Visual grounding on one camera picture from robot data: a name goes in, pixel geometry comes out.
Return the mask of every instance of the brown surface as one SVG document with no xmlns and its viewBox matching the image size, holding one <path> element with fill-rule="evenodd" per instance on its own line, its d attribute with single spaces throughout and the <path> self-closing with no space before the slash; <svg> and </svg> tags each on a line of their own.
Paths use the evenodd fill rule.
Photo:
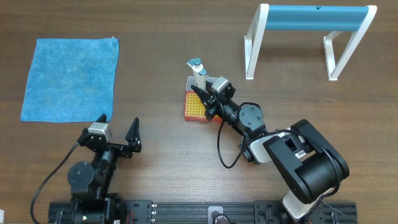
<svg viewBox="0 0 398 224">
<path fill-rule="evenodd" d="M 122 159 L 111 191 L 158 202 L 277 200 L 288 188 L 274 164 L 241 159 L 224 169 L 216 154 L 216 123 L 186 123 L 188 58 L 201 57 L 210 75 L 229 78 L 234 100 L 254 101 L 267 127 L 307 118 L 343 155 L 351 175 L 330 200 L 358 203 L 360 223 L 396 223 L 398 198 L 398 2 L 282 1 L 279 4 L 367 5 L 376 18 L 339 81 L 326 75 L 325 32 L 267 32 L 255 81 L 244 80 L 243 35 L 262 1 L 0 2 L 0 208 L 7 222 L 31 222 L 29 206 L 44 178 L 89 123 L 19 121 L 36 38 L 120 41 L 111 127 L 114 142 L 138 116 L 143 150 Z M 335 41 L 341 54 L 348 35 Z M 230 163 L 240 138 L 225 128 Z M 44 187 L 35 205 L 44 222 L 50 201 L 70 199 L 66 174 L 93 154 L 81 147 Z"/>
</svg>

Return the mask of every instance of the white bottle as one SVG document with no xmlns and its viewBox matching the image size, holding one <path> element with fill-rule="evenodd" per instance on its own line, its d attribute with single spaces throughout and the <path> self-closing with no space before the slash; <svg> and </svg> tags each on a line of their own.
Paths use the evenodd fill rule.
<svg viewBox="0 0 398 224">
<path fill-rule="evenodd" d="M 187 64 L 192 68 L 195 85 L 206 91 L 206 77 L 208 75 L 206 69 L 201 64 L 200 58 L 190 59 L 187 61 Z"/>
</svg>

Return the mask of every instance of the white frame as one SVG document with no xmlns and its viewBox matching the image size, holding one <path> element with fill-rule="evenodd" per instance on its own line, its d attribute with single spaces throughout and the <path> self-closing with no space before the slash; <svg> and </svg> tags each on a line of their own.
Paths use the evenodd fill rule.
<svg viewBox="0 0 398 224">
<path fill-rule="evenodd" d="M 329 81 L 337 81 L 341 71 L 347 64 L 349 58 L 352 56 L 355 48 L 358 46 L 363 35 L 366 33 L 368 27 L 372 23 L 374 15 L 376 14 L 376 6 L 368 6 L 368 14 L 362 21 L 359 29 L 352 33 L 351 38 L 345 48 L 343 55 L 335 63 L 335 55 L 333 53 L 332 40 L 341 34 L 341 31 L 333 31 L 329 35 L 323 38 L 323 45 L 325 48 L 326 67 L 328 70 Z M 254 79 L 254 69 L 256 68 L 257 59 L 260 52 L 262 37 L 266 30 L 267 18 L 269 12 L 268 4 L 260 4 L 258 7 L 253 20 L 250 24 L 247 34 L 244 36 L 244 60 L 246 69 L 246 79 Z"/>
</svg>

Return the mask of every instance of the blue towel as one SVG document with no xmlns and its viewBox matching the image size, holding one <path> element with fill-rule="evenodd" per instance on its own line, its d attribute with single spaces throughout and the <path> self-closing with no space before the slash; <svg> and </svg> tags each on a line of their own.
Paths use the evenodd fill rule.
<svg viewBox="0 0 398 224">
<path fill-rule="evenodd" d="M 115 38 L 37 39 L 21 121 L 110 121 L 118 56 Z"/>
</svg>

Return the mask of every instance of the blue bar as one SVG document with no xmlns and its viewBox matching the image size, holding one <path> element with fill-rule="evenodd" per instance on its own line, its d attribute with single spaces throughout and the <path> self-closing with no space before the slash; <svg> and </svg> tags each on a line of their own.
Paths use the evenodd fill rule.
<svg viewBox="0 0 398 224">
<path fill-rule="evenodd" d="M 367 6 L 269 6 L 266 30 L 357 31 Z"/>
</svg>

